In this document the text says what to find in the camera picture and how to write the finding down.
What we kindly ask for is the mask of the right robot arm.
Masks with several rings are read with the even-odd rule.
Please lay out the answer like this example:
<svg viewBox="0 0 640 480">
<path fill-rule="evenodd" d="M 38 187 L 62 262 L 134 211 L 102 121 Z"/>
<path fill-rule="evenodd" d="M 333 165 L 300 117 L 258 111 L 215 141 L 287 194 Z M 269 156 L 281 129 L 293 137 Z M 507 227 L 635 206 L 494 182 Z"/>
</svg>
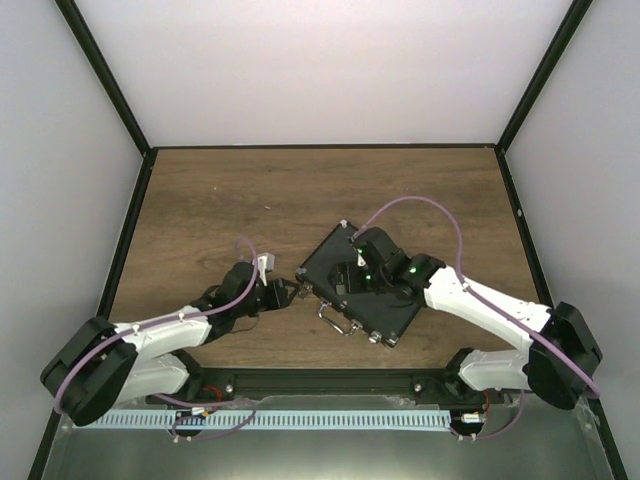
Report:
<svg viewBox="0 0 640 480">
<path fill-rule="evenodd" d="M 582 312 L 560 302 L 547 306 L 519 300 L 464 276 L 444 261 L 409 256 L 382 229 L 353 235 L 356 257 L 329 276 L 340 294 L 382 294 L 459 317 L 509 344 L 509 349 L 464 353 L 444 378 L 447 396 L 458 403 L 479 390 L 527 390 L 548 404 L 571 410 L 583 396 L 596 398 L 593 375 L 602 351 Z"/>
</svg>

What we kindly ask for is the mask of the black poker case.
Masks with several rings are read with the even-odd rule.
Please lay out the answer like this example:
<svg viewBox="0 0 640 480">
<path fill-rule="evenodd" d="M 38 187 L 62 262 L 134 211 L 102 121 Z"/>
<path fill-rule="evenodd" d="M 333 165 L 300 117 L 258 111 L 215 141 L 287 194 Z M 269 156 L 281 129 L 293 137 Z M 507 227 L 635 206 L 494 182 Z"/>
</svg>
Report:
<svg viewBox="0 0 640 480">
<path fill-rule="evenodd" d="M 320 300 L 317 316 L 343 337 L 361 331 L 374 344 L 394 348 L 421 310 L 383 289 L 350 239 L 356 227 L 338 222 L 296 270 L 304 296 Z"/>
</svg>

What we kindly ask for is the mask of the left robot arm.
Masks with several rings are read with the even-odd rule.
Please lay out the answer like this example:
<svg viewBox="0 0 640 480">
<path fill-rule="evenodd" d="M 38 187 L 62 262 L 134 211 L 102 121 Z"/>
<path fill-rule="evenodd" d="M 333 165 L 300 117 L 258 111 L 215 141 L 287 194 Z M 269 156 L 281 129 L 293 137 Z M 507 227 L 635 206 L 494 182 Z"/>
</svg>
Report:
<svg viewBox="0 0 640 480">
<path fill-rule="evenodd" d="M 54 410 L 77 426 L 140 397 L 172 396 L 184 404 L 204 392 L 199 364 L 186 349 L 231 333 L 237 320 L 291 305 L 300 286 L 269 279 L 260 263 L 240 261 L 218 285 L 178 311 L 131 323 L 85 321 L 41 373 Z"/>
</svg>

